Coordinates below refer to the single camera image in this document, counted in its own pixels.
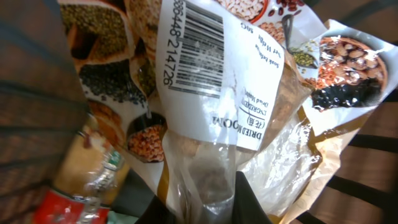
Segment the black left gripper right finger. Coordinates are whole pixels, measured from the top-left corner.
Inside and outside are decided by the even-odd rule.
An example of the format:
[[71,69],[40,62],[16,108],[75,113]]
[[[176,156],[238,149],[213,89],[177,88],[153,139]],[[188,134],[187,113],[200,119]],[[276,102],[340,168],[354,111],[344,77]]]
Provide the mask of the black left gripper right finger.
[[241,171],[236,172],[232,224],[272,224]]

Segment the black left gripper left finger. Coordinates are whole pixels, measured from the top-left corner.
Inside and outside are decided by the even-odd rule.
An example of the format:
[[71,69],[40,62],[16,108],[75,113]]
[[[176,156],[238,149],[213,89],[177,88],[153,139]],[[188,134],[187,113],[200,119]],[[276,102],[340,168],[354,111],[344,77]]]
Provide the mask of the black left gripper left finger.
[[157,196],[154,196],[135,224],[176,224],[176,217]]

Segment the orange spaghetti pasta package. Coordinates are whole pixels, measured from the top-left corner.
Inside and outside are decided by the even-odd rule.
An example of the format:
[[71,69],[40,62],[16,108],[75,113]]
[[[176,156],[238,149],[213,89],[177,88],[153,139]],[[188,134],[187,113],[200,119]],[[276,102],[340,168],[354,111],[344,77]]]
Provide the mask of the orange spaghetti pasta package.
[[119,153],[124,140],[117,119],[89,115],[34,213],[33,222],[105,224],[129,172]]

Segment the dried mushroom pouch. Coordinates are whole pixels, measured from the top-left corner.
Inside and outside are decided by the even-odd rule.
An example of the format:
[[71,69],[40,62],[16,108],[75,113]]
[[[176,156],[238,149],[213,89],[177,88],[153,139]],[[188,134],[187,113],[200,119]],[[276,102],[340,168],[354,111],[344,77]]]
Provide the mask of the dried mushroom pouch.
[[302,1],[60,1],[89,123],[80,223],[129,166],[180,223],[226,223],[236,172],[274,223],[308,210],[397,85],[397,47]]

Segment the green tissue packet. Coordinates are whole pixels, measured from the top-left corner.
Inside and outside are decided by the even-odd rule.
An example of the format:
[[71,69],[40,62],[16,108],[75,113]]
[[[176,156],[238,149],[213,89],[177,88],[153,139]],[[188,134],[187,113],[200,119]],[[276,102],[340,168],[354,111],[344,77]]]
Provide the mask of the green tissue packet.
[[137,221],[137,217],[110,211],[108,213],[106,224],[135,224]]

